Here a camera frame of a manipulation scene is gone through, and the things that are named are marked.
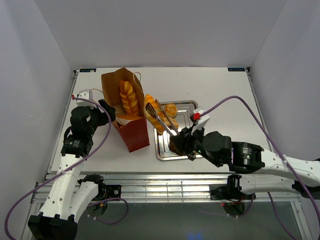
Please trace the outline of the long twisted glazed bread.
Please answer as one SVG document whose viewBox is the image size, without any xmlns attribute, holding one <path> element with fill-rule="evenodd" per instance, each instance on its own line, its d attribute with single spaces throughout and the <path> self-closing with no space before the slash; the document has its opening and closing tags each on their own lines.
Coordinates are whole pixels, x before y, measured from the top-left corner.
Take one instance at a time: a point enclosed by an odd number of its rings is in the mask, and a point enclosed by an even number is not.
<svg viewBox="0 0 320 240">
<path fill-rule="evenodd" d="M 119 82 L 120 98 L 124 110 L 128 115 L 140 116 L 140 108 L 133 85 L 129 81 Z"/>
</svg>

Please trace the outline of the brown red paper bag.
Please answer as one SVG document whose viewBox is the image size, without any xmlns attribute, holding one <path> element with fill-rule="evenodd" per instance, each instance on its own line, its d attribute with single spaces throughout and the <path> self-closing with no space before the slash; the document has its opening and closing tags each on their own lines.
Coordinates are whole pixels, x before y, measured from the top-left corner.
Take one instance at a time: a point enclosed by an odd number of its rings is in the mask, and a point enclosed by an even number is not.
<svg viewBox="0 0 320 240">
<path fill-rule="evenodd" d="M 124 141 L 128 151 L 131 153 L 150 144 L 147 120 L 144 114 L 145 95 L 140 80 L 136 77 L 136 74 L 124 67 L 114 72 L 102 74 L 101 84 L 104 99 L 108 105 L 115 108 L 116 116 L 127 115 L 120 97 L 120 81 L 129 81 L 132 84 L 139 103 L 139 116 L 142 117 L 142 119 L 132 121 L 125 126 L 118 124 L 116 120 L 112 122 Z"/>
</svg>

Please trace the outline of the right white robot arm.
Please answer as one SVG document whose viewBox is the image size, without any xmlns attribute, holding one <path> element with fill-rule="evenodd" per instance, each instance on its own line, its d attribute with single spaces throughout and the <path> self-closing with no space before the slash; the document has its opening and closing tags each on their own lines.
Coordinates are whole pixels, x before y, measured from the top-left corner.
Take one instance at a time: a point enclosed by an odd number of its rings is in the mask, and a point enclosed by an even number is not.
<svg viewBox="0 0 320 240">
<path fill-rule="evenodd" d="M 256 193 L 287 192 L 320 198 L 320 161 L 280 156 L 259 145 L 232 141 L 217 131 L 183 128 L 169 138 L 169 149 L 193 161 L 200 155 L 216 167 L 228 166 L 227 183 L 210 188 L 213 200 L 250 199 Z"/>
</svg>

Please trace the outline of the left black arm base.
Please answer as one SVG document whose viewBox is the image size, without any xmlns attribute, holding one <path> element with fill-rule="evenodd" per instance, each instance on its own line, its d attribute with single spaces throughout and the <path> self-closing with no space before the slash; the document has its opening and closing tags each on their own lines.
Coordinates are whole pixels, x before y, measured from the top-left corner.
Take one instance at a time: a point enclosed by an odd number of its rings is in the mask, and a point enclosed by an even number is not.
<svg viewBox="0 0 320 240">
<path fill-rule="evenodd" d="M 120 198 L 122 193 L 122 186 L 119 184 L 101 184 L 98 187 L 98 195 L 95 197 L 96 200 L 102 201 L 111 198 Z"/>
</svg>

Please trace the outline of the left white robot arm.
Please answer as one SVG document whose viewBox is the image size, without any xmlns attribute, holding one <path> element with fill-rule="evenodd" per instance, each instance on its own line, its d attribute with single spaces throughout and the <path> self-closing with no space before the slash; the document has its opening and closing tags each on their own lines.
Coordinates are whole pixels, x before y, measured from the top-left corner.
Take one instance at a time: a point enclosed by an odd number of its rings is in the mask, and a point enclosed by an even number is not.
<svg viewBox="0 0 320 240">
<path fill-rule="evenodd" d="M 79 178 L 92 153 L 93 135 L 100 126 L 111 126 L 116 110 L 104 99 L 94 101 L 77 97 L 71 111 L 70 126 L 65 130 L 59 170 L 53 178 L 48 197 L 37 215 L 31 215 L 28 227 L 37 240 L 73 240 L 78 221 L 90 201 L 106 195 L 101 176 Z"/>
</svg>

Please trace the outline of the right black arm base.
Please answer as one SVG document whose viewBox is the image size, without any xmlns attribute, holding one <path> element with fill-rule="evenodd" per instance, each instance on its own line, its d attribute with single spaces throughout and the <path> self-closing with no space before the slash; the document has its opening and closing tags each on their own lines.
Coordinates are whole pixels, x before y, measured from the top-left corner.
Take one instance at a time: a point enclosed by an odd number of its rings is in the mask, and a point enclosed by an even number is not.
<svg viewBox="0 0 320 240">
<path fill-rule="evenodd" d="M 239 187 L 210 184 L 209 193 L 211 200 L 227 200 L 231 202 L 238 202 L 240 200 L 251 200 L 252 196 L 255 199 L 255 194 L 244 194 Z"/>
</svg>

